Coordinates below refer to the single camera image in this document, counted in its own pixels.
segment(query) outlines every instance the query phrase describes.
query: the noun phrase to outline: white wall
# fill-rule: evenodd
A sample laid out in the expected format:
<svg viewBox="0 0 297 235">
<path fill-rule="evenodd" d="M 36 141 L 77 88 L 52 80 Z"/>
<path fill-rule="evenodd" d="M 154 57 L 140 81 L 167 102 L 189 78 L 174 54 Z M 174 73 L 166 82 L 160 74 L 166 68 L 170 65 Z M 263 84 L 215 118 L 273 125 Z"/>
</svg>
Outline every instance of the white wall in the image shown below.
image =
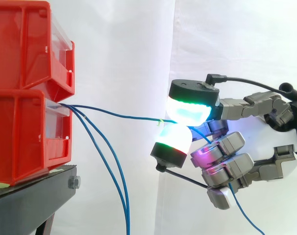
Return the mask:
<svg viewBox="0 0 297 235">
<path fill-rule="evenodd" d="M 53 14 L 75 42 L 75 96 L 86 104 L 125 115 L 165 115 L 174 0 L 50 0 Z M 154 232 L 159 174 L 150 157 L 156 122 L 125 120 L 86 111 L 120 159 L 131 201 L 131 233 Z M 52 235 L 121 235 L 124 213 L 115 186 L 85 129 L 73 118 L 71 164 L 82 184 L 55 215 Z M 117 178 L 117 167 L 97 136 Z"/>
<path fill-rule="evenodd" d="M 204 81 L 207 73 L 253 79 L 276 88 L 291 82 L 297 88 L 297 1 L 177 0 L 170 81 Z M 264 91 L 232 82 L 217 87 L 222 98 Z M 194 143 L 191 150 L 203 144 Z M 177 172 L 202 181 L 201 170 L 188 158 Z M 265 234 L 297 235 L 297 168 L 281 181 L 253 182 L 237 198 Z M 237 207 L 218 210 L 205 189 L 160 175 L 155 235 L 199 234 L 258 232 Z"/>
</svg>

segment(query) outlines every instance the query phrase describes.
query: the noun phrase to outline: blue wire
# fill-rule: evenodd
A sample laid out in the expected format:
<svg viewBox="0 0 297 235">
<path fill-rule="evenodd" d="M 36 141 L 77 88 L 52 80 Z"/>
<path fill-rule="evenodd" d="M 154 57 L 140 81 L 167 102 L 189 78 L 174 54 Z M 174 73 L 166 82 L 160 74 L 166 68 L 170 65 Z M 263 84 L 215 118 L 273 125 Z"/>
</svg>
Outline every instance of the blue wire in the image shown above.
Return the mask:
<svg viewBox="0 0 297 235">
<path fill-rule="evenodd" d="M 209 144 L 211 144 L 211 141 L 202 132 L 197 130 L 195 127 L 189 126 L 188 128 L 195 131 L 197 134 L 201 135 Z"/>
<path fill-rule="evenodd" d="M 243 209 L 242 209 L 240 203 L 239 203 L 239 202 L 237 201 L 237 199 L 236 199 L 236 196 L 235 196 L 235 193 L 234 193 L 234 190 L 233 190 L 233 188 L 232 188 L 231 183 L 229 183 L 228 186 L 230 187 L 231 192 L 232 192 L 232 194 L 233 194 L 233 197 L 234 197 L 234 199 L 235 199 L 235 201 L 236 201 L 236 204 L 237 204 L 238 208 L 240 209 L 241 213 L 243 214 L 243 216 L 248 220 L 248 222 L 250 222 L 250 224 L 251 224 L 255 229 L 257 229 L 262 235 L 265 235 L 263 231 L 261 231 L 256 225 L 254 225 L 254 223 L 247 217 L 247 215 L 246 215 L 245 212 L 243 211 Z"/>
<path fill-rule="evenodd" d="M 168 119 L 157 119 L 157 118 L 151 118 L 151 117 L 135 117 L 135 116 L 126 116 L 126 115 L 120 115 L 120 114 L 115 114 L 112 112 L 109 112 L 107 110 L 104 109 L 99 109 L 99 108 L 95 108 L 95 107 L 91 107 L 91 106 L 86 106 L 86 105 L 71 105 L 72 107 L 78 107 L 78 108 L 85 108 L 85 109 L 93 109 L 96 111 L 101 111 L 103 113 L 107 113 L 119 118 L 128 118 L 128 119 L 137 119 L 137 120 L 148 120 L 148 121 L 164 121 L 164 122 L 170 122 L 170 123 L 176 123 L 173 120 L 168 120 Z M 189 126 L 189 129 L 195 131 L 196 133 L 198 133 L 199 135 L 201 135 L 208 143 L 211 143 L 211 141 L 199 130 L 197 130 L 195 127 Z"/>
<path fill-rule="evenodd" d="M 109 112 L 107 110 L 104 109 L 99 109 L 99 108 L 95 108 L 95 107 L 91 107 L 91 106 L 85 106 L 85 105 L 71 105 L 72 107 L 77 107 L 77 108 L 85 108 L 85 109 L 93 109 L 96 111 L 101 111 L 103 113 L 107 113 L 119 118 L 128 118 L 128 119 L 137 119 L 137 120 L 148 120 L 148 121 L 164 121 L 164 122 L 171 122 L 171 123 L 176 123 L 173 120 L 167 120 L 167 119 L 157 119 L 157 118 L 150 118 L 150 117 L 135 117 L 135 116 L 126 116 L 126 115 L 120 115 L 120 114 L 115 114 L 112 112 Z"/>
<path fill-rule="evenodd" d="M 108 142 L 108 140 L 107 140 L 107 138 L 101 133 L 101 131 L 100 130 L 98 130 L 97 129 L 97 127 L 82 113 L 82 112 L 80 112 L 78 109 L 76 109 L 75 107 L 78 107 L 78 108 L 86 108 L 86 109 L 93 109 L 93 110 L 96 110 L 96 111 L 101 111 L 101 112 L 103 112 L 103 113 L 107 113 L 107 114 L 110 114 L 110 115 L 113 115 L 113 116 L 116 116 L 116 117 L 119 117 L 119 118 L 128 118 L 128 119 L 138 119 L 138 120 L 150 120 L 150 121 L 164 121 L 164 122 L 171 122 L 171 123 L 176 123 L 175 121 L 173 121 L 173 120 L 167 120 L 167 119 L 157 119 L 157 118 L 150 118 L 150 117 L 134 117 L 134 116 L 125 116 L 125 115 L 120 115 L 120 114 L 115 114 L 115 113 L 112 113 L 112 112 L 109 112 L 109 111 L 107 111 L 107 110 L 103 110 L 103 109 L 99 109 L 99 108 L 95 108 L 95 107 L 91 107 L 91 106 L 85 106 L 85 105 L 70 105 L 70 107 L 68 106 L 68 105 L 65 105 L 65 104 L 62 104 L 62 105 L 64 105 L 64 106 L 66 106 L 66 107 L 68 107 L 68 108 L 70 108 L 77 116 L 78 116 L 78 118 L 81 120 L 81 122 L 82 122 L 82 124 L 85 126 L 85 128 L 86 128 L 86 130 L 87 130 L 87 132 L 89 133 L 89 135 L 90 135 L 90 137 L 91 137 L 91 139 L 93 140 L 93 142 L 94 142 L 94 145 L 96 146 L 96 148 L 98 147 L 97 146 L 97 144 L 96 144 L 96 142 L 95 142 L 95 140 L 93 139 L 93 137 L 91 136 L 91 132 L 88 130 L 88 127 L 86 126 L 86 124 L 84 123 L 84 121 L 79 117 L 79 115 L 78 115 L 78 113 L 77 112 L 79 112 L 93 127 L 94 127 L 94 129 L 103 137 L 103 139 L 105 140 L 105 142 L 107 143 L 107 145 L 108 145 L 108 147 L 110 148 L 110 150 L 112 151 L 112 153 L 113 153 L 113 155 L 114 155 L 114 157 L 115 157 L 115 159 L 116 159 L 116 154 L 115 154 L 115 152 L 114 152 L 114 150 L 112 149 L 112 147 L 111 147 L 111 145 L 110 145 L 110 143 Z M 199 130 L 197 130 L 195 127 L 192 127 L 192 126 L 189 126 L 189 128 L 191 129 L 191 130 L 193 130 L 193 131 L 195 131 L 196 133 L 198 133 L 199 135 L 201 135 L 209 144 L 211 144 L 211 141 L 202 133 L 202 132 L 200 132 Z M 233 194 L 233 197 L 234 197 L 234 199 L 235 199 L 235 202 L 236 202 L 236 204 L 237 204 L 237 206 L 238 206 L 238 208 L 240 209 L 240 211 L 242 212 L 242 214 L 243 214 L 243 216 L 249 221 L 249 223 L 256 229 L 256 230 L 258 230 L 262 235 L 265 235 L 256 225 L 254 225 L 254 223 L 247 217 L 247 215 L 244 213 L 244 211 L 243 211 L 243 209 L 242 209 L 242 207 L 241 207 L 241 205 L 240 205 L 240 203 L 238 202 L 238 200 L 237 200 L 237 198 L 236 198 L 236 196 L 235 196 L 235 193 L 234 193 L 234 190 L 233 190 L 233 188 L 232 188 L 232 185 L 231 185 L 231 183 L 229 183 L 228 184 L 229 185 L 229 187 L 230 187 L 230 189 L 231 189 L 231 192 L 232 192 L 232 194 Z M 125 194 L 127 195 L 127 190 L 126 190 L 126 185 L 125 184 L 123 184 L 123 186 L 125 187 Z M 117 189 L 118 189 L 118 191 L 119 191 L 119 194 L 120 194 L 120 197 L 122 196 L 122 192 L 121 192 L 121 190 L 120 190 L 120 188 L 119 188 L 119 185 L 117 186 L 116 185 L 116 187 L 117 187 Z M 126 211 L 126 209 L 125 209 L 125 204 L 124 204 L 124 200 L 123 200 L 123 197 L 121 198 L 121 200 L 122 200 L 122 204 L 123 204 L 123 208 L 124 208 L 124 210 Z M 127 221 L 127 229 L 128 229 L 128 226 L 130 226 L 130 215 L 128 214 L 128 215 L 126 215 L 126 221 Z"/>
<path fill-rule="evenodd" d="M 103 162 L 104 162 L 104 164 L 105 164 L 105 166 L 106 166 L 108 172 L 110 173 L 111 178 L 113 179 L 114 184 L 115 184 L 115 186 L 116 186 L 116 188 L 117 188 L 117 190 L 118 190 L 118 193 L 119 193 L 119 196 L 120 196 L 122 205 L 123 205 L 123 210 L 124 210 L 124 216 L 125 216 L 126 224 L 128 224 L 128 222 L 127 222 L 127 212 L 126 212 L 127 209 L 126 209 L 126 206 L 125 206 L 125 201 L 124 201 L 124 198 L 123 198 L 122 191 L 121 191 L 120 186 L 119 186 L 119 184 L 118 184 L 118 182 L 117 182 L 117 179 L 115 178 L 113 172 L 112 172 L 111 169 L 110 169 L 110 166 L 108 165 L 108 162 L 106 161 L 106 158 L 105 158 L 104 154 L 103 154 L 102 151 L 100 150 L 100 148 L 99 148 L 99 146 L 97 145 L 97 143 L 96 143 L 96 141 L 95 141 L 95 139 L 94 139 L 94 137 L 93 137 L 91 131 L 89 130 L 89 128 L 87 127 L 87 125 L 86 125 L 86 123 L 83 121 L 83 119 L 80 117 L 80 115 L 79 115 L 79 114 L 78 114 L 78 113 L 77 113 L 71 106 L 66 105 L 66 104 L 62 104 L 62 105 L 65 106 L 65 107 L 67 107 L 67 108 L 70 109 L 71 111 L 73 111 L 73 113 L 79 118 L 79 120 L 81 121 L 82 125 L 84 126 L 84 128 L 85 128 L 86 131 L 87 131 L 87 133 L 89 134 L 89 136 L 90 136 L 90 138 L 91 138 L 93 144 L 95 145 L 95 147 L 96 147 L 96 149 L 97 149 L 97 151 L 98 151 L 100 157 L 102 158 L 102 160 L 103 160 Z"/>
<path fill-rule="evenodd" d="M 107 146 L 109 147 L 109 149 L 111 150 L 115 162 L 118 166 L 119 172 L 120 172 L 120 176 L 122 179 L 122 183 L 123 183 L 123 188 L 124 188 L 124 194 L 125 194 L 125 200 L 126 200 L 126 209 L 127 209 L 127 234 L 129 235 L 131 233 L 131 227 L 130 227 L 130 201 L 129 201 L 129 194 L 128 194 L 128 189 L 127 189 L 127 185 L 126 185 L 126 181 L 124 178 L 124 174 L 118 159 L 118 156 L 116 155 L 112 145 L 110 144 L 110 142 L 108 141 L 108 139 L 105 137 L 105 135 L 95 126 L 95 124 L 80 110 L 78 110 L 75 107 L 72 107 L 76 112 L 78 112 L 83 118 L 85 118 L 88 123 L 98 132 L 98 134 L 104 139 L 104 141 L 106 142 Z"/>
</svg>

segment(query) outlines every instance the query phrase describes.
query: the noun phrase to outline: red storage bin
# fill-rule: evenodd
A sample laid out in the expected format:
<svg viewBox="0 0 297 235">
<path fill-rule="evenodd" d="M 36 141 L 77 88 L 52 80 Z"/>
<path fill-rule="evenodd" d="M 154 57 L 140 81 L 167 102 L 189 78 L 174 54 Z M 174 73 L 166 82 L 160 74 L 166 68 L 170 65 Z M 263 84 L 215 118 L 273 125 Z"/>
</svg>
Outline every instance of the red storage bin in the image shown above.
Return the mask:
<svg viewBox="0 0 297 235">
<path fill-rule="evenodd" d="M 38 177 L 71 160 L 72 117 L 41 91 L 0 91 L 0 183 Z"/>
<path fill-rule="evenodd" d="M 74 43 L 46 1 L 0 0 L 0 89 L 35 89 L 59 102 L 74 94 Z"/>
</svg>

